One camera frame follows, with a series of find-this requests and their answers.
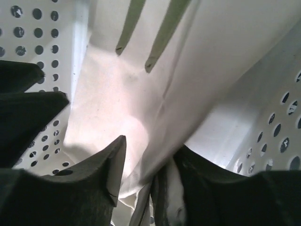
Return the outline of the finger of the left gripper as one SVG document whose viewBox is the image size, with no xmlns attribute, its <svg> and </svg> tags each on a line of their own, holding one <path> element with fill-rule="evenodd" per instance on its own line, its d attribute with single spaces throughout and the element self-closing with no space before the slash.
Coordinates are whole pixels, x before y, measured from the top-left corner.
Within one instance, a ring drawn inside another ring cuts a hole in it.
<svg viewBox="0 0 301 226">
<path fill-rule="evenodd" d="M 28 92 L 44 72 L 33 63 L 0 62 L 0 166 L 12 168 L 68 104 L 61 91 Z"/>
</svg>

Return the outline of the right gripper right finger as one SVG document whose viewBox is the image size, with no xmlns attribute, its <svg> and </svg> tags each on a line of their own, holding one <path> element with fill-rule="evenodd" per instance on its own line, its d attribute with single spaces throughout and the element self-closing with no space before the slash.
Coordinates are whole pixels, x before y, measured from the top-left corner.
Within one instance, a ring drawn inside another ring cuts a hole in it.
<svg viewBox="0 0 301 226">
<path fill-rule="evenodd" d="M 264 171 L 245 177 L 183 146 L 174 155 L 189 226 L 298 226 L 301 173 Z"/>
</svg>

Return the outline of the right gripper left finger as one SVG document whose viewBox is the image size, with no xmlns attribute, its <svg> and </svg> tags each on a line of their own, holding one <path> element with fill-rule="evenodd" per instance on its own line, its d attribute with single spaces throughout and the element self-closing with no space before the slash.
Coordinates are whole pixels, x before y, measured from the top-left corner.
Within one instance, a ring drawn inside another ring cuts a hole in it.
<svg viewBox="0 0 301 226">
<path fill-rule="evenodd" d="M 53 176 L 1 169 L 1 225 L 108 226 L 118 203 L 126 148 L 126 137 L 119 136 Z"/>
</svg>

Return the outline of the white perforated storage basket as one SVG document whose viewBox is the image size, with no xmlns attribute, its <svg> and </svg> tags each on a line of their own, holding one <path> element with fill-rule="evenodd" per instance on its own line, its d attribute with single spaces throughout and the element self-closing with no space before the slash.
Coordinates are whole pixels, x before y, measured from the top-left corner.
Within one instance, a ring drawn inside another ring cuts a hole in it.
<svg viewBox="0 0 301 226">
<path fill-rule="evenodd" d="M 36 63 L 31 92 L 73 97 L 86 50 L 90 1 L 3 0 L 1 60 Z M 186 144 L 209 161 L 250 176 L 301 167 L 301 26 L 278 56 L 242 76 Z"/>
</svg>

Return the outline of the white work glove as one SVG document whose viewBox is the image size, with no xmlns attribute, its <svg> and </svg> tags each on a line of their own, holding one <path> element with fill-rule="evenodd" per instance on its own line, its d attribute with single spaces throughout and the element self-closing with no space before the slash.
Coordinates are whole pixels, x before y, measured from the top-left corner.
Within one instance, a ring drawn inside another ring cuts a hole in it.
<svg viewBox="0 0 301 226">
<path fill-rule="evenodd" d="M 188 226 L 174 155 L 243 75 L 283 51 L 297 24 L 298 0 L 90 2 L 64 144 L 77 164 L 126 137 L 111 224 Z"/>
</svg>

